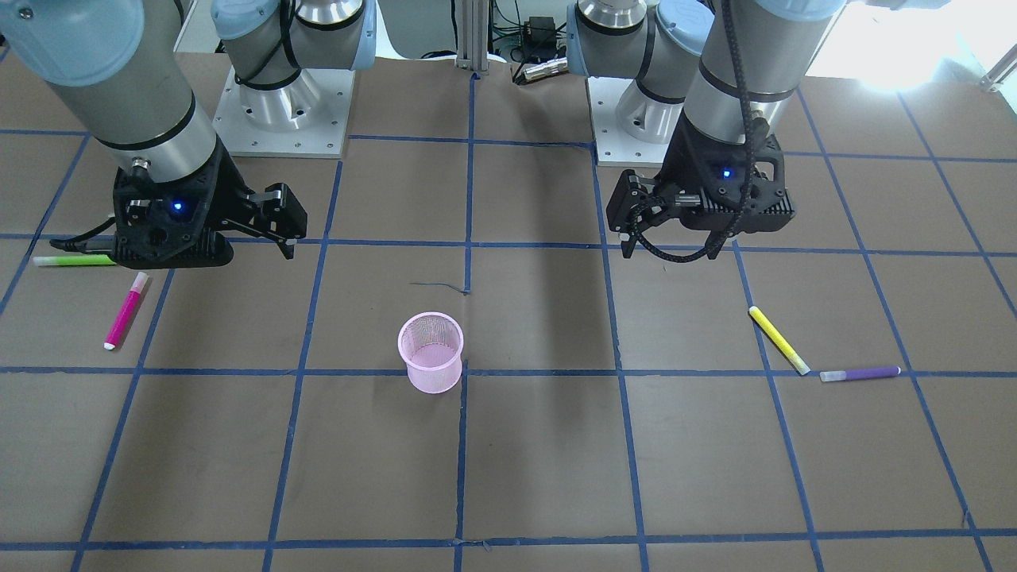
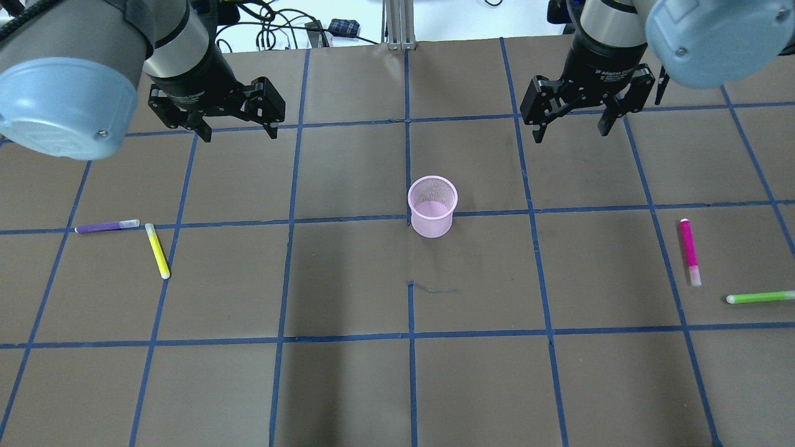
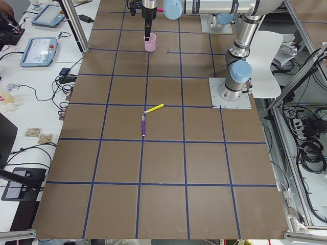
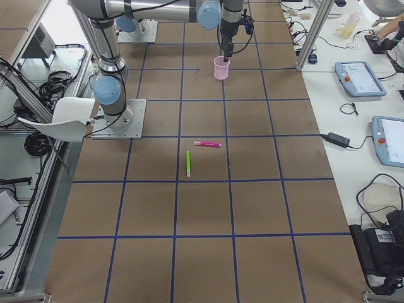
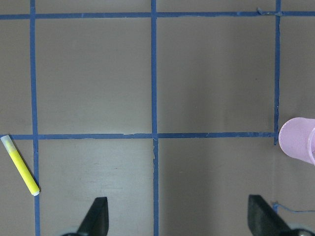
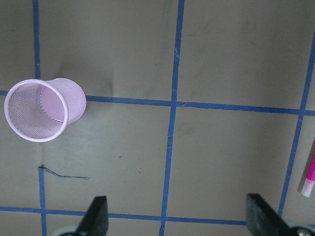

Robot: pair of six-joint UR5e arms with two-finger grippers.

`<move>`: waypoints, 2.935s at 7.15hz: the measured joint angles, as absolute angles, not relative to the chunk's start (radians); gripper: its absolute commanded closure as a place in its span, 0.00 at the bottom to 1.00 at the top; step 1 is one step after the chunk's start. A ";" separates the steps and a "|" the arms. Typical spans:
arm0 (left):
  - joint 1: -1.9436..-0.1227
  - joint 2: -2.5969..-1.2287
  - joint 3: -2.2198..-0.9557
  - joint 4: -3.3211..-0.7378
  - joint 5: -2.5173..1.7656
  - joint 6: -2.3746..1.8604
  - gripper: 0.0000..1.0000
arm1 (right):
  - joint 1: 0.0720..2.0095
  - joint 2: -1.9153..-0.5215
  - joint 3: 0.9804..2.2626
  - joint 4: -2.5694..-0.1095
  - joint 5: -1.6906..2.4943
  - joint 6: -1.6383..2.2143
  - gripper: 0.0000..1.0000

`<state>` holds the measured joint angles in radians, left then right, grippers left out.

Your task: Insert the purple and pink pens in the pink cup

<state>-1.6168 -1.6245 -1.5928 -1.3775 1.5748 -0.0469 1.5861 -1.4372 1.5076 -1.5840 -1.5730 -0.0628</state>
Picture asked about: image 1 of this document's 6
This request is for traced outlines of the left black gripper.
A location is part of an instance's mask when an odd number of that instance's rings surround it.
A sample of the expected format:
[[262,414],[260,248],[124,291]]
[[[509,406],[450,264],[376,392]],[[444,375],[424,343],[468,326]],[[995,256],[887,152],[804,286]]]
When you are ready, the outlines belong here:
[[[785,165],[777,138],[769,134],[765,119],[751,122],[755,167],[770,165],[773,175],[753,170],[747,203],[738,230],[776,232],[796,215],[786,188]],[[713,140],[691,124],[677,122],[661,171],[655,177],[654,196],[660,205],[643,205],[651,198],[653,180],[635,170],[622,170],[606,205],[607,230],[620,233],[621,256],[632,258],[640,244],[654,258],[676,258],[647,239],[646,232],[669,218],[690,230],[722,231],[740,213],[747,158],[743,145]]]

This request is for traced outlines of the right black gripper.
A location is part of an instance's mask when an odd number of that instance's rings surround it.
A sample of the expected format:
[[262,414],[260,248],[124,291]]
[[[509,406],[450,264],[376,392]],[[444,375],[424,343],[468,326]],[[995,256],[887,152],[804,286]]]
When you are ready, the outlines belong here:
[[111,258],[133,270],[229,264],[226,230],[270,239],[293,260],[298,239],[307,235],[308,214],[293,189],[274,184],[252,193],[221,142],[199,170],[162,184],[120,168],[113,191]]

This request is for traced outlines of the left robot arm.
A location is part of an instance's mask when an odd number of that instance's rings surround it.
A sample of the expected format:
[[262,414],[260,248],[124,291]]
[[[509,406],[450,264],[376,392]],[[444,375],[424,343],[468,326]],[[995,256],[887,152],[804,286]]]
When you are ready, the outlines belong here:
[[574,75],[631,79],[679,105],[659,172],[622,171],[605,210],[622,258],[718,258],[740,233],[796,215],[775,130],[842,1],[577,1],[567,11]]

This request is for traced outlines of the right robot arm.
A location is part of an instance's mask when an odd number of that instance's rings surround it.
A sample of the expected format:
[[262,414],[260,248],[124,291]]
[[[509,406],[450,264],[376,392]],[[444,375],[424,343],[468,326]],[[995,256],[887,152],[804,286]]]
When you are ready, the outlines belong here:
[[211,20],[233,69],[215,116],[176,61],[181,1],[4,1],[2,35],[26,67],[104,146],[118,169],[112,213],[67,253],[102,254],[133,270],[229,264],[226,232],[264,238],[284,258],[308,214],[287,184],[255,191],[226,136],[230,114],[252,153],[341,151],[349,88],[335,75],[377,58],[374,1],[215,1]]

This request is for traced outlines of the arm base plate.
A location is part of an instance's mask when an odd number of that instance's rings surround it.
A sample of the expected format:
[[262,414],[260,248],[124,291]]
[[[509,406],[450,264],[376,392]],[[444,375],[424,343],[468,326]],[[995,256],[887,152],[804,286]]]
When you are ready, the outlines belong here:
[[598,162],[626,168],[662,165],[682,102],[659,102],[633,79],[589,77],[590,117]]
[[235,158],[341,159],[355,79],[352,70],[305,69],[294,83],[261,91],[229,73],[215,131]]

